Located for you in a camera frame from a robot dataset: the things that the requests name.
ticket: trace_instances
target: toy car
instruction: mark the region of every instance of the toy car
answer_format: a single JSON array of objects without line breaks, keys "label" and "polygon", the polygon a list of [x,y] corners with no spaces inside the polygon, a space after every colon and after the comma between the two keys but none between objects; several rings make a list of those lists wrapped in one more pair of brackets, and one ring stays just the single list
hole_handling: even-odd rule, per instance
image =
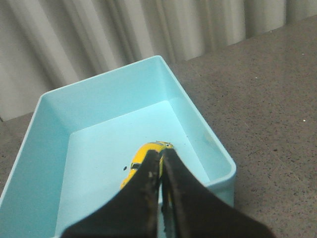
[{"label": "toy car", "polygon": [[[134,176],[134,174],[137,172],[138,168],[142,164],[147,152],[149,150],[156,150],[158,153],[161,152],[163,149],[166,148],[174,148],[174,146],[165,141],[155,141],[155,142],[150,142],[146,143],[141,148],[138,150],[138,152],[135,154],[135,156],[132,159],[131,166],[130,166],[130,172],[127,178],[125,178],[120,186],[120,189],[122,189],[129,181],[130,179]],[[161,175],[161,168],[162,168],[162,158],[159,162],[160,164],[160,175]]]}]

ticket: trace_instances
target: curtain fold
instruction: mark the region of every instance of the curtain fold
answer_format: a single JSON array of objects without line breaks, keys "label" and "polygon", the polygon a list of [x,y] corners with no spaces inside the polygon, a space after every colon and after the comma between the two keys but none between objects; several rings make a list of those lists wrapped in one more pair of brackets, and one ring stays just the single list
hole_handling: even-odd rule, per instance
[{"label": "curtain fold", "polygon": [[137,60],[189,60],[316,13],[315,0],[2,0],[0,117]]}]

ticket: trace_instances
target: plastic bin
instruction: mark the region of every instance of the plastic bin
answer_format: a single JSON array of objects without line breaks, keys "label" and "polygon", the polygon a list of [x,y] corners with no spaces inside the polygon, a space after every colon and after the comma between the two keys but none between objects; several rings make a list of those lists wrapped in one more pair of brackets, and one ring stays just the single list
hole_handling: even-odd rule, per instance
[{"label": "plastic bin", "polygon": [[42,95],[0,199],[0,237],[50,238],[118,191],[138,148],[174,144],[233,205],[236,166],[164,60],[151,57]]}]

